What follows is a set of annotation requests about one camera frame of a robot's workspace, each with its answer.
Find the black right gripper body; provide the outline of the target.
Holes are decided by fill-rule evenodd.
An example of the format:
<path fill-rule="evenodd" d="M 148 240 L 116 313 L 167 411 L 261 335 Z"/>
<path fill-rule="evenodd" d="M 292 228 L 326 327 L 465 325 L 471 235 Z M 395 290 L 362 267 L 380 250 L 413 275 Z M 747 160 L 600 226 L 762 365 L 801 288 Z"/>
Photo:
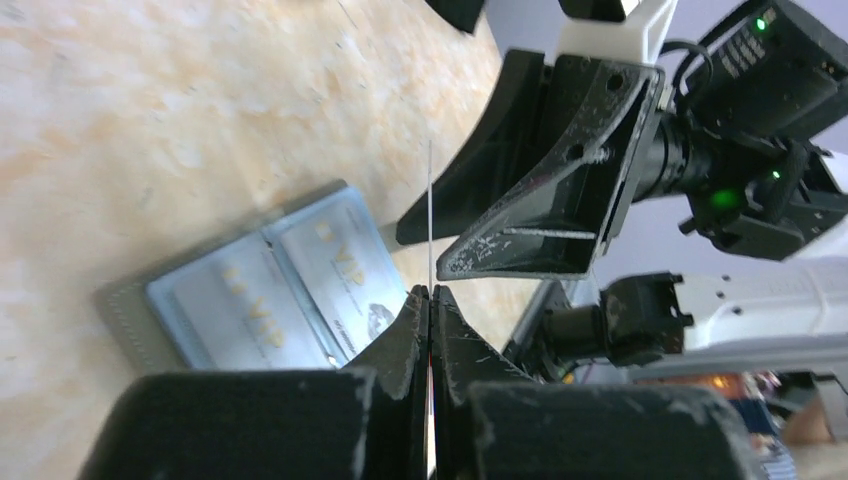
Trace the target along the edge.
<path fill-rule="evenodd" d="M 713 170 L 713 138 L 666 115 L 642 161 L 633 201 L 688 194 L 705 185 Z"/>

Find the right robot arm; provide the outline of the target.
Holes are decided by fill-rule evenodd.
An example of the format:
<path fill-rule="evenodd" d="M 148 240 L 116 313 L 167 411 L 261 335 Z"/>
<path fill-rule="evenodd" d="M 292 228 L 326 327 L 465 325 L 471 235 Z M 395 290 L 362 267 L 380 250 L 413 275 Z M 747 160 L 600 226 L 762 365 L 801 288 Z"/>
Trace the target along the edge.
<path fill-rule="evenodd" d="M 441 280 L 583 279 L 633 204 L 682 195 L 680 225 L 782 261 L 847 215 L 812 139 L 847 114 L 847 45 L 792 1 L 744 1 L 699 41 L 672 1 L 564 1 L 555 60 L 508 51 L 479 122 L 398 220 L 450 238 Z"/>

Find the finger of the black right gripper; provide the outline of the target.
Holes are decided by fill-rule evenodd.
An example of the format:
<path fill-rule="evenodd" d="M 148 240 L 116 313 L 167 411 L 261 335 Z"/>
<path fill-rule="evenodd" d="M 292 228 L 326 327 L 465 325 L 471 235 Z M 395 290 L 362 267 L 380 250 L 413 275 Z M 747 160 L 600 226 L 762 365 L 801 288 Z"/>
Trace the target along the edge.
<path fill-rule="evenodd" d="M 402 246 L 461 236 L 541 159 L 538 128 L 550 67 L 541 52 L 510 50 L 489 101 L 463 146 L 434 181 L 433 199 L 422 193 L 400 217 L 395 240 Z"/>
<path fill-rule="evenodd" d="M 611 235 L 636 182 L 665 86 L 656 66 L 562 56 L 538 128 L 538 164 L 439 256 L 442 281 L 482 277 L 580 278 Z"/>

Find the silver grey card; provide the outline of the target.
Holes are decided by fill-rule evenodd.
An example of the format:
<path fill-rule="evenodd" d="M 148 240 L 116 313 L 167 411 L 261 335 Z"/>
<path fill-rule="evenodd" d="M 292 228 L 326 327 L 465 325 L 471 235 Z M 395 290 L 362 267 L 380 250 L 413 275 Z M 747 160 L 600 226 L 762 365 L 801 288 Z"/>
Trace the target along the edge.
<path fill-rule="evenodd" d="M 191 369 L 333 366 L 259 233 L 158 277 L 146 295 Z"/>

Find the grey card holder wallet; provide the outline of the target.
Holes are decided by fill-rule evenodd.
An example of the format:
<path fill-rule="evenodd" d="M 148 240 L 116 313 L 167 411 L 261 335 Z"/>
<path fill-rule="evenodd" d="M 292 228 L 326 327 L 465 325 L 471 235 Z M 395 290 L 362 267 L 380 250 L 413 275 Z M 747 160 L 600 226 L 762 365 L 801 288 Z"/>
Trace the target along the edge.
<path fill-rule="evenodd" d="M 332 181 L 97 292 L 144 373 L 337 369 L 406 288 L 362 195 Z"/>

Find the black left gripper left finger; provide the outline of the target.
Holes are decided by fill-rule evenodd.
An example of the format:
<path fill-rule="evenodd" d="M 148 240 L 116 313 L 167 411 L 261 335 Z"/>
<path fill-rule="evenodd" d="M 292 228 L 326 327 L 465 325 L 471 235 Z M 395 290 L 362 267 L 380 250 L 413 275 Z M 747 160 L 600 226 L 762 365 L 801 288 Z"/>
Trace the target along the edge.
<path fill-rule="evenodd" d="M 136 380 L 83 479 L 424 479 L 430 294 L 338 370 L 174 372 Z"/>

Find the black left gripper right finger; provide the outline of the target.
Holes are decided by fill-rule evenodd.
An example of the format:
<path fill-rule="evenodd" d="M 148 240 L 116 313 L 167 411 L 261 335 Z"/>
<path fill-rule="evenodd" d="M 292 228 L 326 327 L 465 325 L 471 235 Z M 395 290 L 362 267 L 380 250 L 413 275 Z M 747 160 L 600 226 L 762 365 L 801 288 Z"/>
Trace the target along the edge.
<path fill-rule="evenodd" d="M 692 386 L 544 384 L 430 300 L 438 479 L 758 479 L 737 411 Z"/>

